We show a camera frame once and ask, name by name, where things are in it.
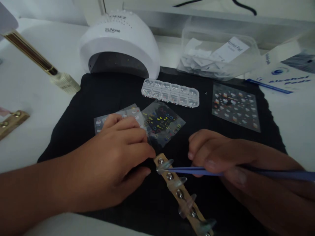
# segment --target tweezers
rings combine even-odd
[[[291,179],[291,180],[304,180],[315,181],[315,172],[303,171],[303,170],[267,170],[252,167],[249,165],[240,165],[240,167],[253,171],[255,173],[279,179]],[[162,171],[195,174],[195,175],[210,175],[210,176],[223,176],[223,173],[211,173],[203,167],[176,167],[162,169]]]

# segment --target nail sticker sheet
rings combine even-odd
[[[114,114],[119,114],[121,115],[123,118],[127,117],[127,110],[130,110],[130,109],[136,109],[138,108],[137,105],[134,103],[120,111],[117,111],[115,112]],[[97,135],[103,128],[103,125],[104,125],[104,122],[106,121],[107,117],[109,116],[110,114],[108,115],[103,115],[103,116],[99,116],[99,117],[96,117],[94,118],[94,129],[95,129],[95,135]]]
[[[165,103],[154,101],[143,111],[144,126],[151,145],[158,152],[185,125],[185,121]]]
[[[213,84],[212,115],[260,133],[255,95]]]

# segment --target brush handle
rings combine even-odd
[[[58,70],[40,54],[22,35],[16,30],[3,35],[9,42],[15,45],[21,52],[28,56],[40,68],[49,75],[57,75]]]

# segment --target nail art stickers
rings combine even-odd
[[[260,133],[257,110],[255,95],[214,83],[213,115]]]

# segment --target press-on nail tip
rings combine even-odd
[[[157,173],[159,175],[161,175],[165,171],[165,169],[168,169],[173,164],[173,162],[174,162],[174,160],[170,159],[169,161],[163,162],[160,165],[158,165],[157,166]]]

